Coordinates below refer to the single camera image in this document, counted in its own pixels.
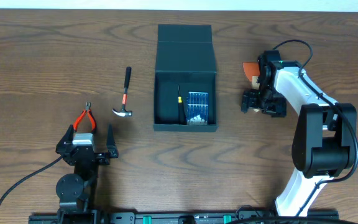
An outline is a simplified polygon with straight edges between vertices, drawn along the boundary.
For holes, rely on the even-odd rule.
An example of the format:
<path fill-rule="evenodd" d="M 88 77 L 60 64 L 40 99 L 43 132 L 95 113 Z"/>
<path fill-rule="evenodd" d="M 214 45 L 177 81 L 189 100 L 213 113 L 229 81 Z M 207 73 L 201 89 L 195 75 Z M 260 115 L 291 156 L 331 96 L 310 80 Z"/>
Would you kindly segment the orange scraper wooden handle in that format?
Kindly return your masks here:
<path fill-rule="evenodd" d="M 258 77 L 260 75 L 258 63 L 244 62 L 243 70 L 247 79 L 251 82 L 252 89 L 257 90 L 259 88 Z"/>

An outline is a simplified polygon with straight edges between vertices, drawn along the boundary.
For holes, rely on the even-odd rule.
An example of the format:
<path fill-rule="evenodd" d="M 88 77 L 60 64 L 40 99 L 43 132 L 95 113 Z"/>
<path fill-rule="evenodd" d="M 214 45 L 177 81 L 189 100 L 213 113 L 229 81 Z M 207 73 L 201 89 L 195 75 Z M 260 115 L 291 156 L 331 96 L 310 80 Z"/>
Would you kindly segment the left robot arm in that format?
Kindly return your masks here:
<path fill-rule="evenodd" d="M 57 222 L 109 223 L 109 215 L 94 208 L 94 199 L 99 167 L 108 166 L 111 159 L 119 157 L 111 125 L 106 147 L 106 152 L 95 152 L 93 134 L 76 134 L 72 125 L 58 142 L 56 153 L 73 166 L 74 171 L 57 182 L 56 193 L 60 200 Z"/>

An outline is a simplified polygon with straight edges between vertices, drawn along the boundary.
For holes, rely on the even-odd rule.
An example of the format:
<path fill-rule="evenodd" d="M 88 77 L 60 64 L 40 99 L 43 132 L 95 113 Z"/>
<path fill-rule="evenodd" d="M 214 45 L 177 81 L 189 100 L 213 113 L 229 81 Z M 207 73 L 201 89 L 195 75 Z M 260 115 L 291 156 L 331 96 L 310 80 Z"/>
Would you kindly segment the small steel claw hammer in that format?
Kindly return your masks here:
<path fill-rule="evenodd" d="M 125 80 L 124 80 L 124 94 L 122 97 L 122 106 L 121 106 L 121 110 L 118 111 L 116 109 L 112 109 L 112 112 L 119 116 L 119 117 L 131 117 L 132 116 L 132 111 L 128 111 L 126 110 L 126 104 L 127 104 L 127 92 L 129 89 L 129 84 L 130 84 L 130 79 L 131 79 L 131 73 L 132 73 L 132 68 L 131 67 L 127 67 L 126 68 L 126 75 L 125 75 Z"/>

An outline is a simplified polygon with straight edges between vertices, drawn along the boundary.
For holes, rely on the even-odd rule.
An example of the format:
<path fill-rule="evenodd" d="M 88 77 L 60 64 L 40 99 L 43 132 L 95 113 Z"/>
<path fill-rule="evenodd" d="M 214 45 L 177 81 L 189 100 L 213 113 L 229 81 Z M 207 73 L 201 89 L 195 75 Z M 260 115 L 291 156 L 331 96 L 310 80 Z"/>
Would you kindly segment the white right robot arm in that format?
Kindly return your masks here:
<path fill-rule="evenodd" d="M 266 50 L 256 62 L 243 64 L 252 83 L 242 97 L 242 112 L 259 110 L 282 118 L 290 105 L 298 115 L 291 157 L 294 171 L 275 199 L 277 215 L 306 217 L 320 191 L 348 179 L 358 164 L 356 108 L 325 94 L 296 60 L 282 60 Z"/>

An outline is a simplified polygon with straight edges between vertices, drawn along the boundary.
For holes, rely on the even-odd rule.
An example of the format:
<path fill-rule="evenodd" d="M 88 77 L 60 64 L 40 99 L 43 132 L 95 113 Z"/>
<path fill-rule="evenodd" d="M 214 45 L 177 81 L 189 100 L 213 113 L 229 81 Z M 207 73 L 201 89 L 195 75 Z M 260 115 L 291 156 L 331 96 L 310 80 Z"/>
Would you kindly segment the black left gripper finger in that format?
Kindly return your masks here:
<path fill-rule="evenodd" d="M 69 125 L 66 133 L 63 135 L 61 140 L 59 140 L 59 142 L 57 143 L 55 152 L 64 153 L 67 150 L 67 148 L 72 145 L 73 136 L 74 136 L 74 127 L 71 124 Z"/>
<path fill-rule="evenodd" d="M 117 150 L 117 146 L 116 146 L 116 143 L 114 140 L 113 128 L 112 128 L 111 124 L 108 126 L 106 147 L 107 147 L 108 154 L 109 154 L 110 158 L 118 158 L 119 157 L 119 152 Z"/>

